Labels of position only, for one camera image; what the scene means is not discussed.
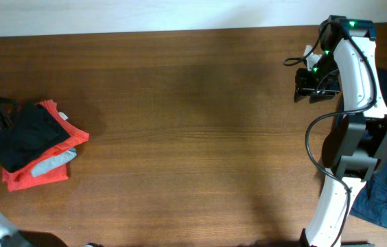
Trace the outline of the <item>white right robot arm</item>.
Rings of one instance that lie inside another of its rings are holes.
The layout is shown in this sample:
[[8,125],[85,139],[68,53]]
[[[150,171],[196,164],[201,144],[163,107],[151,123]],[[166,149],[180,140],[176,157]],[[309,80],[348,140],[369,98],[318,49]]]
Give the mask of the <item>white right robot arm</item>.
[[[320,47],[321,55],[315,54]],[[314,217],[301,232],[300,246],[340,246],[344,225],[358,193],[387,161],[387,106],[375,65],[376,32],[372,21],[331,15],[320,24],[314,46],[285,66],[296,71],[294,101],[311,103],[342,94],[340,122],[311,162],[325,175]]]

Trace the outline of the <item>black t-shirt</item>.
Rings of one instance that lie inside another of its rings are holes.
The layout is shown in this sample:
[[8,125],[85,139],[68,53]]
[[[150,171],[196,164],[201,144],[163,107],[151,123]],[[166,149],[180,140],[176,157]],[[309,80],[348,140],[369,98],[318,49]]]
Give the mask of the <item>black t-shirt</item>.
[[0,166],[7,172],[17,172],[69,137],[45,107],[26,104],[14,124],[0,132]]

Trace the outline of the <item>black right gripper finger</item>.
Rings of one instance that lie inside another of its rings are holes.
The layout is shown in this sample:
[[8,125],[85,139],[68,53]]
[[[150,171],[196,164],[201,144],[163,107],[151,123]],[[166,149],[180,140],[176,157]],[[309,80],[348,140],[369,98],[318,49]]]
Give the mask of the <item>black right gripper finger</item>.
[[302,99],[306,98],[308,96],[307,91],[295,91],[294,92],[294,102],[299,102]]
[[309,97],[310,104],[315,104],[318,102],[323,102],[326,100],[333,99],[336,96],[336,93],[313,93]]

